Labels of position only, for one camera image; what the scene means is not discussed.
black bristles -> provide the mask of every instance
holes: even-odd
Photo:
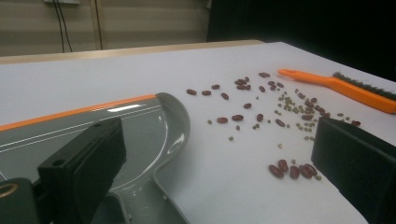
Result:
[[[396,94],[390,91],[385,91],[383,89],[379,89],[377,87],[373,87],[371,85],[368,84],[364,84],[358,80],[352,79],[350,77],[346,77],[344,75],[342,75],[340,72],[336,72],[334,74],[332,74],[333,77],[336,77],[338,79],[341,79],[349,84],[352,84],[354,86],[357,86],[359,88],[362,88],[364,90],[370,91],[372,93],[375,93],[377,95],[383,96],[385,98],[388,98],[390,100],[396,101]]]

brass ring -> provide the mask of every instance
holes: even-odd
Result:
[[[9,183],[3,186],[0,186],[0,198],[7,197],[8,195],[12,194],[18,188],[18,184],[16,183]]]

orange brush handle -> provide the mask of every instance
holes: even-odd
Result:
[[[339,93],[353,100],[371,106],[375,109],[381,110],[383,112],[389,114],[396,113],[395,101],[349,84],[336,77],[321,77],[318,75],[290,69],[279,69],[277,70],[277,72],[285,77],[291,77],[298,81],[326,86],[334,91],[338,91]]]

wall outlet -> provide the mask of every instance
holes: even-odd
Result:
[[[78,5],[81,4],[79,0],[55,0],[58,1],[60,4],[73,4]],[[52,0],[44,0],[45,3],[53,3]]]

table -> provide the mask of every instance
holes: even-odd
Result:
[[[236,41],[115,49],[71,54],[17,56],[0,59],[0,125],[24,119],[129,98],[168,92],[186,106],[191,137],[184,150],[164,167],[159,178],[191,223],[366,223],[361,214],[325,176],[315,179],[277,179],[268,165],[279,159],[310,162],[315,136],[296,127],[302,122],[278,104],[281,95],[302,104],[299,89],[335,114],[361,121],[369,133],[396,145],[396,118],[354,102],[323,87],[295,82],[276,74],[293,68],[329,76],[340,71],[349,77],[395,91],[394,83],[320,58],[284,43]],[[259,77],[260,72],[271,75]],[[233,82],[249,77],[252,89],[239,91]],[[284,88],[270,91],[269,80]],[[220,84],[219,91],[201,91]],[[267,90],[260,92],[263,85]],[[191,96],[186,89],[195,89]],[[225,91],[230,100],[219,94]],[[245,103],[252,103],[246,110]],[[255,116],[265,121],[253,130]],[[216,123],[218,117],[242,114],[239,123]],[[289,128],[281,128],[282,119]]]

